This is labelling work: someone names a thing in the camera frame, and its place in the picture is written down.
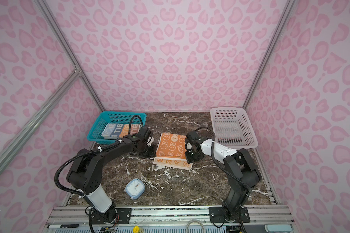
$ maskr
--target white and orange towel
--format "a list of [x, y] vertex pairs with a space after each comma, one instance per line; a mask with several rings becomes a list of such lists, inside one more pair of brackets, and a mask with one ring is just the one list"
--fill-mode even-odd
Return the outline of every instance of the white and orange towel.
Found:
[[192, 164], [185, 158], [184, 135], [161, 133], [153, 163], [166, 167], [190, 170]]

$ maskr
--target metal frame bar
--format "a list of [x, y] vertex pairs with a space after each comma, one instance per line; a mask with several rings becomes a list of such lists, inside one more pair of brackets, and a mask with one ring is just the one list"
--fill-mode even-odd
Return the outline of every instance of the metal frame bar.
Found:
[[268, 45], [268, 48], [266, 50], [265, 55], [263, 56], [262, 62], [259, 65], [258, 72], [256, 76], [254, 77], [252, 86], [249, 89], [249, 92], [247, 94], [246, 100], [243, 105], [243, 109], [246, 109], [247, 106], [249, 105], [250, 101], [252, 100], [252, 97], [254, 95], [254, 92], [258, 86], [259, 81], [261, 80], [264, 70], [266, 69], [266, 66], [268, 62], [270, 61], [270, 58], [272, 54], [274, 53], [275, 47], [278, 44], [281, 35], [283, 34], [285, 27], [290, 19], [290, 16], [294, 12], [294, 9], [297, 5], [298, 0], [288, 0], [285, 7], [284, 11], [280, 17], [279, 23], [277, 24], [274, 34], [272, 35], [272, 39]]
[[73, 63], [73, 65], [76, 69], [79, 69], [81, 71], [82, 80], [83, 80], [85, 86], [87, 87], [87, 90], [89, 91], [89, 93], [91, 94], [91, 96], [95, 100], [96, 104], [98, 105], [99, 109], [101, 111], [105, 111], [104, 105], [102, 104], [100, 98], [98, 97], [98, 95], [96, 94], [95, 90], [93, 89], [91, 83], [89, 82], [87, 75], [85, 74], [82, 66], [79, 64], [75, 53], [73, 52], [73, 50], [71, 49], [71, 46], [67, 42], [67, 39], [66, 39], [65, 35], [63, 34], [62, 30], [60, 29], [60, 27], [56, 21], [56, 18], [54, 17], [48, 4], [46, 3], [45, 0], [33, 0], [33, 1], [38, 6], [39, 10], [42, 12], [45, 20], [47, 21], [49, 27], [51, 28], [54, 35], [56, 36], [56, 38], [60, 42], [62, 48], [64, 49], [64, 51], [65, 51], [67, 57], [69, 58], [69, 60], [71, 61], [71, 63]]
[[25, 124], [25, 126], [23, 126], [21, 132], [16, 135], [10, 145], [0, 153], [0, 175], [80, 75], [80, 72], [77, 70], [72, 72], [66, 81], [64, 81], [56, 92], [51, 95], [44, 105], [42, 105], [41, 109], [27, 122], [27, 124]]
[[293, 233], [299, 233], [297, 225], [295, 225], [295, 224], [292, 225], [292, 228], [293, 228]]
[[276, 193], [276, 190], [275, 190], [275, 188], [274, 188], [273, 185], [272, 185], [271, 178], [270, 178], [270, 176], [268, 175], [267, 168], [266, 168], [264, 162], [262, 161], [261, 156], [259, 156], [259, 153], [258, 153], [257, 148], [254, 148], [253, 150], [254, 150], [254, 153], [256, 154], [258, 167], [259, 167], [259, 169], [260, 169], [260, 171], [261, 171], [261, 174], [262, 174], [262, 176], [263, 176], [263, 181], [265, 182], [266, 188], [269, 188], [269, 189], [270, 189], [270, 192], [272, 193], [272, 196], [274, 197], [275, 202], [276, 202], [276, 203], [280, 203], [280, 202], [279, 202], [279, 197], [278, 197], [278, 195], [277, 195], [277, 193]]
[[[84, 210], [87, 206], [55, 207], [49, 216], [46, 225], [49, 224], [80, 224], [88, 226], [88, 216]], [[209, 207], [221, 207], [220, 205], [183, 205], [183, 206], [120, 206], [116, 208], [132, 208], [129, 225], [134, 226], [185, 226], [191, 219], [196, 219], [211, 226]], [[245, 205], [248, 208], [250, 223], [253, 224], [295, 224], [288, 205]], [[226, 223], [225, 225], [238, 225], [238, 223]]]

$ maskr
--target dark marble surface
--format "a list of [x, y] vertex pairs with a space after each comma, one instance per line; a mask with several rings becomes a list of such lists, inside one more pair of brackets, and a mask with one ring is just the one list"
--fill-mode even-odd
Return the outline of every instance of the dark marble surface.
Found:
[[[162, 132], [185, 135], [200, 126], [211, 126], [209, 112], [147, 113], [145, 127], [152, 130], [158, 144]], [[208, 132], [201, 130], [202, 135]], [[145, 184], [145, 192], [136, 200], [124, 192], [134, 178]], [[128, 154], [109, 162], [103, 169], [103, 188], [116, 205], [220, 205], [229, 193], [227, 176], [205, 156], [191, 170], [158, 167], [153, 159]], [[246, 204], [271, 204], [263, 181], [254, 188]], [[72, 196], [69, 205], [86, 205]]]

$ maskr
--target folded towel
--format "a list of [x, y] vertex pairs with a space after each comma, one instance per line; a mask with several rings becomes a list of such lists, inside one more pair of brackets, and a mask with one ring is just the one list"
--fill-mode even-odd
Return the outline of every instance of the folded towel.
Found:
[[[104, 139], [117, 139], [128, 134], [130, 124], [109, 123], [105, 126], [101, 136]], [[132, 124], [130, 134], [139, 133], [141, 124]]]
[[153, 160], [153, 163], [156, 165], [162, 165], [165, 167], [173, 167], [173, 168], [179, 168], [179, 169], [185, 169], [185, 170], [192, 169], [191, 163], [187, 163], [187, 161], [182, 161], [182, 160], [167, 160], [167, 159], [161, 159], [161, 158], [155, 157]]
[[161, 133], [156, 157], [153, 163], [167, 167], [175, 167], [190, 170], [192, 164], [187, 163], [185, 158], [184, 135]]

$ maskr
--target alarm clock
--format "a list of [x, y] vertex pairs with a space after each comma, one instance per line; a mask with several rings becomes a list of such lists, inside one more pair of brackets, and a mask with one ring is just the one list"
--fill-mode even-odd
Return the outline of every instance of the alarm clock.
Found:
[[144, 183], [137, 178], [131, 180], [125, 188], [125, 192], [131, 197], [131, 199], [138, 199], [144, 191]]

